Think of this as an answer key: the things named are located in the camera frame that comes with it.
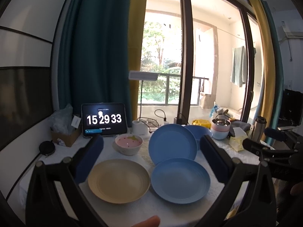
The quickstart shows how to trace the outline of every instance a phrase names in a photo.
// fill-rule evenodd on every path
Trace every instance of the finger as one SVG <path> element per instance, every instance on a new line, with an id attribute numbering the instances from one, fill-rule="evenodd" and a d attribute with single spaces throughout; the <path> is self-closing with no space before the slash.
<path id="1" fill-rule="evenodd" d="M 303 182 L 297 183 L 295 186 L 291 188 L 290 195 L 295 196 L 299 195 L 303 192 Z"/>
<path id="2" fill-rule="evenodd" d="M 141 223 L 134 225 L 133 227 L 158 227 L 160 224 L 160 218 L 158 216 L 153 216 Z"/>

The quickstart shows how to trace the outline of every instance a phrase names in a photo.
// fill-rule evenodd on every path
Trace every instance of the yellow curtain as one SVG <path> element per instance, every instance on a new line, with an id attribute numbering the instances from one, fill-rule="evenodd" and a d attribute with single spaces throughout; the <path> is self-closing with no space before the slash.
<path id="1" fill-rule="evenodd" d="M 258 20 L 258 25 L 261 33 L 262 47 L 263 47 L 263 58 L 264 58 L 264 78 L 265 78 L 265 88 L 264 88 L 264 98 L 261 110 L 261 116 L 266 118 L 267 125 L 269 126 L 270 119 L 272 116 L 272 109 L 274 105 L 275 98 L 275 55 L 274 48 L 272 46 L 272 37 L 270 34 L 269 23 L 261 3 L 261 0 L 249 0 Z"/>
<path id="2" fill-rule="evenodd" d="M 128 19 L 128 70 L 140 71 L 146 0 L 130 0 Z M 130 80 L 132 120 L 137 119 L 139 81 Z"/>

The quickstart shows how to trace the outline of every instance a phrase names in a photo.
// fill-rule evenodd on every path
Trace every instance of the plate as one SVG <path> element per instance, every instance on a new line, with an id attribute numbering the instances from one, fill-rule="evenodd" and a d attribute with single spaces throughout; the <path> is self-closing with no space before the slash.
<path id="1" fill-rule="evenodd" d="M 154 191 L 164 200 L 188 204 L 207 194 L 210 177 L 199 163 L 176 158 L 163 161 L 155 167 L 151 184 Z"/>
<path id="2" fill-rule="evenodd" d="M 138 163 L 111 159 L 94 166 L 88 176 L 88 185 L 100 199 L 123 204 L 141 198 L 149 189 L 150 179 Z"/>
<path id="3" fill-rule="evenodd" d="M 197 143 L 188 129 L 178 124 L 167 124 L 152 134 L 148 151 L 155 165 L 172 158 L 194 160 L 197 155 Z"/>
<path id="4" fill-rule="evenodd" d="M 197 141 L 197 149 L 200 149 L 200 139 L 203 135 L 209 135 L 210 137 L 212 137 L 212 132 L 210 131 L 210 129 L 203 127 L 203 126 L 199 126 L 199 125 L 186 125 L 184 126 L 186 129 L 188 129 L 195 137 L 196 141 Z"/>

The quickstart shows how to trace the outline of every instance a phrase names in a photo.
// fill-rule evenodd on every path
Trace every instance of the air conditioner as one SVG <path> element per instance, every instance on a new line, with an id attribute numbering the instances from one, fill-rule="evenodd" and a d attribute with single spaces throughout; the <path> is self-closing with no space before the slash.
<path id="1" fill-rule="evenodd" d="M 278 34 L 281 39 L 285 37 L 303 39 L 303 20 L 282 21 L 282 26 L 278 28 Z"/>

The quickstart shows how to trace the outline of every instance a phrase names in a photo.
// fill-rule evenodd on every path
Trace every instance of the tablet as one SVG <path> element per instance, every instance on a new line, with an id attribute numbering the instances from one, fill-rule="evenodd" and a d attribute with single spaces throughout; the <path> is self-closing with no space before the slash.
<path id="1" fill-rule="evenodd" d="M 84 136 L 127 133 L 123 103 L 87 103 L 81 106 Z"/>

